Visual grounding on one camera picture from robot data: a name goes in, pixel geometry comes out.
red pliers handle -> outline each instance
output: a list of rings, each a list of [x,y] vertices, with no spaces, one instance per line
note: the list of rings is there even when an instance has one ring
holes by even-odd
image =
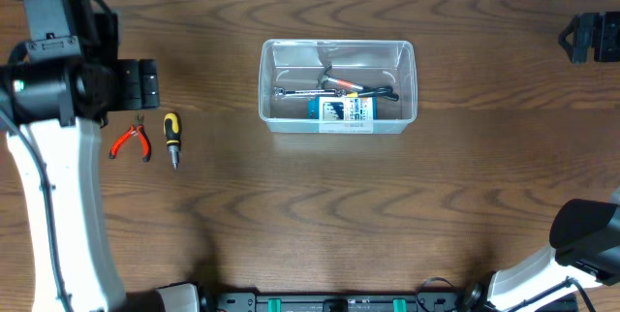
[[[109,158],[114,159],[118,155],[118,150],[120,147],[127,142],[127,140],[134,136],[138,135],[140,142],[142,142],[142,161],[148,162],[151,159],[151,142],[148,140],[146,136],[146,132],[144,132],[144,125],[142,121],[144,120],[144,116],[136,117],[136,124],[132,124],[129,130],[123,134],[118,140],[114,143],[112,148],[109,150]]]

red tool handle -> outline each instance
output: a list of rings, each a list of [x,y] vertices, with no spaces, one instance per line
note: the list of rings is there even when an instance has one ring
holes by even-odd
[[[127,133],[123,134],[120,138],[118,138],[118,140],[114,143],[112,148],[109,150],[110,159],[116,158],[116,155],[118,155],[118,150],[120,149],[120,146],[122,146],[123,143],[127,142],[127,140],[132,136],[132,134],[135,131],[136,131],[136,127],[132,126],[131,128],[129,128]]]
[[[142,161],[148,162],[151,159],[151,141],[149,141],[146,137],[146,132],[144,132],[143,125],[140,124],[137,130],[139,140],[142,142]]]

wrench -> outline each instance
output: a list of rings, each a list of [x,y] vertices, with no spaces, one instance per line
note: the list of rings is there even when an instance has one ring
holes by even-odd
[[[341,97],[347,95],[347,91],[345,89],[286,90],[282,87],[273,87],[273,95],[276,98]]]

clear plastic bin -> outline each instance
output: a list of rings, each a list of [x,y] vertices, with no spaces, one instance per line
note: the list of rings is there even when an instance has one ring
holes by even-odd
[[[274,87],[315,89],[328,65],[335,78],[367,87],[391,85],[400,98],[377,98],[373,120],[345,122],[308,118],[311,99],[273,95]],[[277,133],[401,133],[418,113],[414,48],[406,41],[269,40],[261,56],[259,113]]]

pliers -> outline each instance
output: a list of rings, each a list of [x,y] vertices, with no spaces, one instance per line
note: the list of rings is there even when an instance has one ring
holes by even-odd
[[[148,140],[146,133],[144,132],[144,116],[136,115],[136,122],[132,124],[127,133],[123,134],[114,143],[109,151],[109,158],[114,159],[118,155],[118,150],[130,137],[134,135],[139,136],[139,140],[142,142],[142,161],[148,162],[151,159],[151,142]]]

